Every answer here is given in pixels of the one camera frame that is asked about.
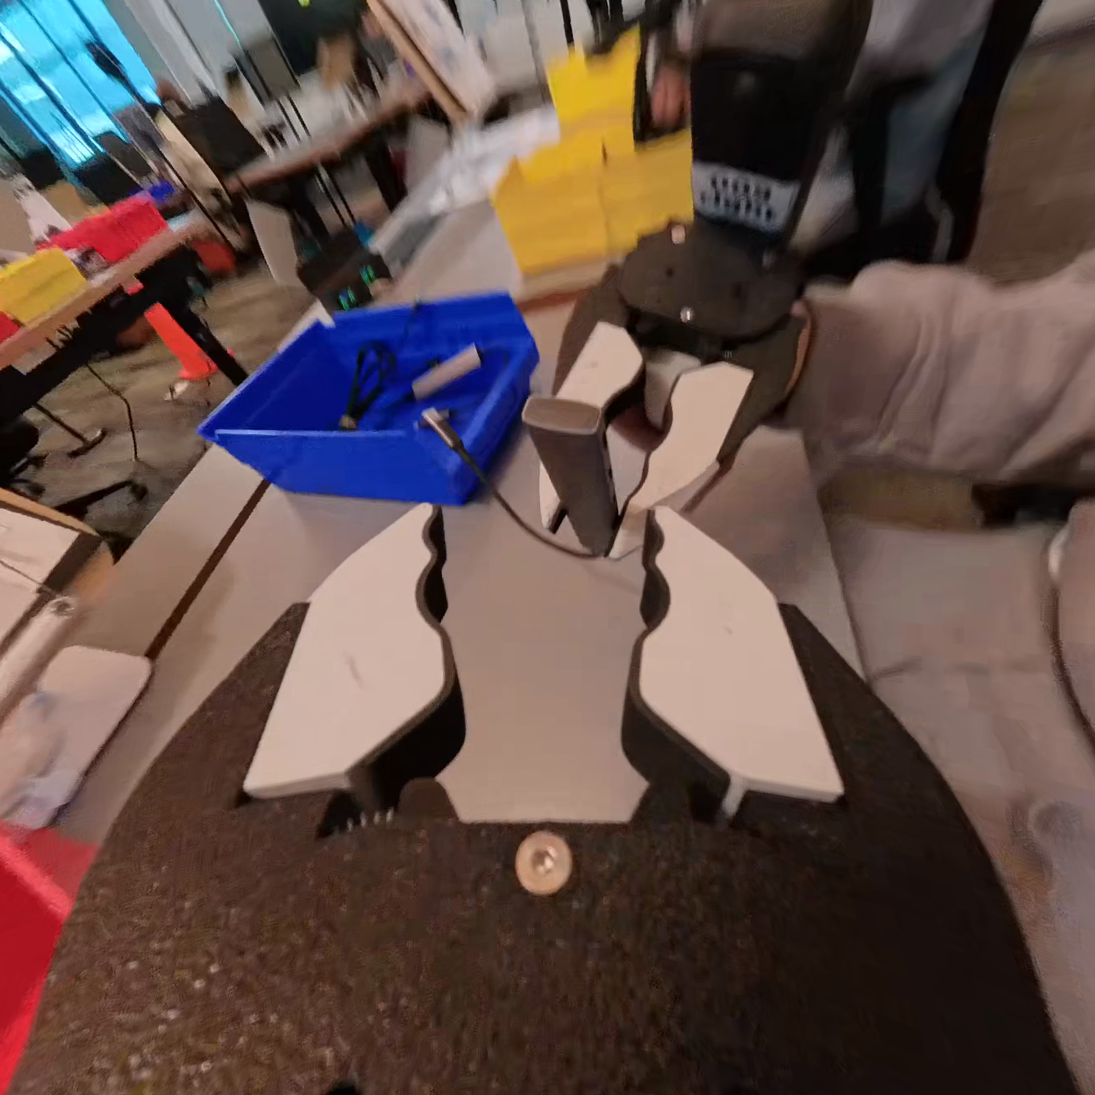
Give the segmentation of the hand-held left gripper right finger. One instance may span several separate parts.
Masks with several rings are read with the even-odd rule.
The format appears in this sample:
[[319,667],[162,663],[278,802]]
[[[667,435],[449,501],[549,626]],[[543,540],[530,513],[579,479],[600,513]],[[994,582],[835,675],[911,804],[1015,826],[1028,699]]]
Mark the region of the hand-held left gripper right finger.
[[621,723],[630,765],[702,817],[732,818],[750,796],[839,802],[845,783],[770,587],[665,505],[648,513],[642,563]]

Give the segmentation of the person's right forearm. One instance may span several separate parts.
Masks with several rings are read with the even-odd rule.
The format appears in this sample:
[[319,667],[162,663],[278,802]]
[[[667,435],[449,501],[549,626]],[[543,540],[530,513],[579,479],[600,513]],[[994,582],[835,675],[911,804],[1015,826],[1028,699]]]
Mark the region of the person's right forearm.
[[1092,484],[1094,254],[999,282],[874,264],[805,297],[809,349],[784,420],[815,470]]

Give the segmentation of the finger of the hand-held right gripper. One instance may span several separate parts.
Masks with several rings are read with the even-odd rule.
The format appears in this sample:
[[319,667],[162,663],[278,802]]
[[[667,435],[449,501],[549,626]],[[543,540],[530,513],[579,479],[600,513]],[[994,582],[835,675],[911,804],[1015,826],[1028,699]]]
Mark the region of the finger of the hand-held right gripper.
[[729,362],[678,376],[668,401],[667,430],[625,501],[609,557],[641,548],[651,509],[664,504],[680,508],[714,478],[754,377],[754,371]]
[[598,321],[556,396],[608,413],[643,374],[645,359],[632,333],[616,323]]

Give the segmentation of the black power unit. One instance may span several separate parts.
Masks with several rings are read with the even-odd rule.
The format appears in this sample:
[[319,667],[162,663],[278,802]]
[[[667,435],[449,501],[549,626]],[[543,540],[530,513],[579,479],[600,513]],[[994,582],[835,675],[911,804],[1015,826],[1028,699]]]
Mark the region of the black power unit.
[[370,229],[346,228],[298,261],[299,281],[332,315],[368,307],[389,291],[392,269],[371,241]]

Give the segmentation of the stack of red bins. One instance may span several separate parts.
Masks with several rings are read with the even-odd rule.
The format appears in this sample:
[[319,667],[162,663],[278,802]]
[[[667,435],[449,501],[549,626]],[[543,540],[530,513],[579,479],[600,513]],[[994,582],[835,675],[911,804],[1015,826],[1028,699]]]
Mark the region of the stack of red bins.
[[74,254],[94,252],[114,265],[136,252],[144,243],[170,229],[151,195],[131,195],[57,231],[37,244],[40,251],[59,248]]

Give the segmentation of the orange traffic cone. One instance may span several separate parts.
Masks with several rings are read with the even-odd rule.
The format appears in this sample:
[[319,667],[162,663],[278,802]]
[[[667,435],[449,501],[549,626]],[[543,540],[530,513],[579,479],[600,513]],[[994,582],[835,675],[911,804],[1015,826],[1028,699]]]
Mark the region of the orange traffic cone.
[[145,319],[152,324],[166,347],[179,362],[179,384],[195,384],[209,380],[220,372],[209,353],[187,333],[165,304],[153,304],[145,310]]

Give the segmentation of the person's right hand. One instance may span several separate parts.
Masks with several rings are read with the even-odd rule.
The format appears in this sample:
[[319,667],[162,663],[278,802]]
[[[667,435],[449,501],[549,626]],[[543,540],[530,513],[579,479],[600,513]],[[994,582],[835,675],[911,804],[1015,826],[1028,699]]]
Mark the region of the person's right hand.
[[642,402],[630,402],[620,407],[609,422],[609,432],[645,453],[662,445],[665,439],[664,431],[650,420]]

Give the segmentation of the stack of yellow bins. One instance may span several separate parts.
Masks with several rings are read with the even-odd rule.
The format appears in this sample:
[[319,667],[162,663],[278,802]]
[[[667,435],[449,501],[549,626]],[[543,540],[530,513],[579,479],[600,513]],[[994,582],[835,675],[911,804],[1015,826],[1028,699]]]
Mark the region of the stack of yellow bins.
[[629,252],[671,222],[690,222],[689,127],[635,136],[643,38],[632,29],[604,54],[573,49],[548,71],[559,136],[514,157],[492,204],[523,273]]

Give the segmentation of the red plastic bin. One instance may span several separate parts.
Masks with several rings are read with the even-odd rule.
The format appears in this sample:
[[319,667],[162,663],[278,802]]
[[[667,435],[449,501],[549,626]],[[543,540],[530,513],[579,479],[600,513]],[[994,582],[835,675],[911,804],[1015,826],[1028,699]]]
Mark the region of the red plastic bin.
[[2,823],[2,1092],[31,1036],[62,929],[98,852],[54,827]]

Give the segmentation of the blue plastic bin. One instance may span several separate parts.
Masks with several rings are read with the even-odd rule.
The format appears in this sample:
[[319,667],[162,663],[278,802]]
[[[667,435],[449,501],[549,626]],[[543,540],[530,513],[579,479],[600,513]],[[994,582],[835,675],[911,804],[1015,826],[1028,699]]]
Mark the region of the blue plastic bin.
[[[427,401],[413,381],[478,345],[482,367]],[[298,493],[459,505],[479,480],[422,420],[436,407],[488,470],[512,439],[540,353],[517,301],[486,293],[375,306],[315,321],[199,427]]]

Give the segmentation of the black USB cable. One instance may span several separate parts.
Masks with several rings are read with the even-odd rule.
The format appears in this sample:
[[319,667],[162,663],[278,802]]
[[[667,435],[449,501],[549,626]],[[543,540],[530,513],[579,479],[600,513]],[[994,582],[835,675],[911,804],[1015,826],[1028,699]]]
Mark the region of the black USB cable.
[[557,396],[534,394],[523,409],[523,423],[549,484],[557,492],[560,508],[570,518],[581,542],[579,548],[546,538],[529,525],[475,461],[461,435],[436,409],[426,410],[422,420],[461,457],[508,516],[532,538],[569,556],[609,555],[620,529],[621,510],[609,456],[607,414],[602,407]]

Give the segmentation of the clear plastic tray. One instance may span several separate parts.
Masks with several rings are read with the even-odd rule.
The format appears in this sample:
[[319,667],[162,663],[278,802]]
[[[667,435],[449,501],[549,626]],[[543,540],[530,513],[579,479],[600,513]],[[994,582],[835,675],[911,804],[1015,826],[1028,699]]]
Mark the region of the clear plastic tray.
[[2,732],[2,818],[24,830],[49,827],[74,798],[87,766],[79,745],[72,697],[37,690],[6,720]]

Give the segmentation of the wooden table black legs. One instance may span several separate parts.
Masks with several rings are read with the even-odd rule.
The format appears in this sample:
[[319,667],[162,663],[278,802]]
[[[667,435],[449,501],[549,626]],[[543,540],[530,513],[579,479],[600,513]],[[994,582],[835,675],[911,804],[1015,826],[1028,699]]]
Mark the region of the wooden table black legs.
[[385,91],[363,113],[313,132],[294,145],[254,158],[227,177],[224,186],[235,205],[263,201],[287,212],[307,235],[324,242],[332,234],[311,196],[320,184],[342,228],[356,221],[336,170],[343,161],[363,158],[389,211],[407,198],[406,169],[392,147],[396,127],[435,105],[433,95],[419,80]]
[[166,229],[145,241],[123,261],[96,273],[79,294],[63,301],[31,324],[19,328],[2,345],[3,423],[36,407],[76,440],[70,457],[96,448],[106,432],[78,431],[44,406],[44,398],[79,368],[105,353],[117,334],[154,306],[169,315],[216,367],[239,387],[248,372],[218,340],[191,304],[190,269],[197,238],[214,224],[201,212],[169,221]]

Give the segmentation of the yellow plastic bin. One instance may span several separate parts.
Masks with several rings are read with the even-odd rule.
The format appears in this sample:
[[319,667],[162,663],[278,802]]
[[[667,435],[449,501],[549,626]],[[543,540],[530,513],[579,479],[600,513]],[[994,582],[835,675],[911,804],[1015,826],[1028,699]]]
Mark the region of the yellow plastic bin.
[[48,247],[2,267],[2,311],[31,324],[78,297],[88,277],[62,248]]

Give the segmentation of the white desk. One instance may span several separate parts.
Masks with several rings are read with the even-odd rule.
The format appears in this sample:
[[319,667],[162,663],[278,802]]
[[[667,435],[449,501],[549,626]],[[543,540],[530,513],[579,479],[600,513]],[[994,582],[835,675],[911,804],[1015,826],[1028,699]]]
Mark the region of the white desk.
[[[141,699],[61,818],[102,841],[145,771],[283,611],[406,506],[270,487],[208,450],[108,576],[78,643],[154,663]],[[862,672],[801,437],[761,428],[689,518],[809,616]],[[619,819],[645,782],[621,748],[641,630],[638,555],[582,563],[532,542],[493,500],[445,513],[450,632],[469,719],[443,774],[470,819]]]

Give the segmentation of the wooden document stand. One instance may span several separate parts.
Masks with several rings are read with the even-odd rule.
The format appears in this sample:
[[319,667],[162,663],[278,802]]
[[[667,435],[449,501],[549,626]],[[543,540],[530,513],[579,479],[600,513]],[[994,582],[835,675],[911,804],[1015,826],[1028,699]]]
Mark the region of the wooden document stand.
[[2,725],[37,690],[72,697],[87,768],[152,676],[151,660],[83,636],[102,607],[117,564],[83,521],[3,488]]
[[454,123],[484,119],[499,85],[479,45],[444,1],[368,1],[385,36]]

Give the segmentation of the person's grey clothing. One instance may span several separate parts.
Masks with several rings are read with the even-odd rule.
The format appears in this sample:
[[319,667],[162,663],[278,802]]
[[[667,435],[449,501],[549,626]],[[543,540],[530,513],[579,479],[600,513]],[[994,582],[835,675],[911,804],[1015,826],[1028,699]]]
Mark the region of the person's grey clothing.
[[1066,523],[830,534],[867,677],[978,828],[1093,1092],[1093,500]]

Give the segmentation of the black office chair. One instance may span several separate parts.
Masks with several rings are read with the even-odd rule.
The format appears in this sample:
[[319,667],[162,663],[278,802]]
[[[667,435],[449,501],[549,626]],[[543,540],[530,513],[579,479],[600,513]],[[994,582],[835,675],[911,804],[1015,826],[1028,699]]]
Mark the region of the black office chair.
[[110,431],[80,428],[40,403],[37,410],[48,426],[62,431],[67,448],[44,447],[45,431],[28,414],[3,419],[3,488],[84,522],[106,501],[137,504],[149,499],[151,487],[137,475],[136,463],[115,475],[88,463],[92,452],[109,440]]

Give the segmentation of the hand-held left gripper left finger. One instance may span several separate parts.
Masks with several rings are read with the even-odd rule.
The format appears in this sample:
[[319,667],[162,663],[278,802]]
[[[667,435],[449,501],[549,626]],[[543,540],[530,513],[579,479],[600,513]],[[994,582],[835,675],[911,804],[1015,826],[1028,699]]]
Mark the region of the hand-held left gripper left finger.
[[398,800],[457,758],[467,719],[444,624],[446,560],[444,510],[423,503],[311,595],[244,793]]

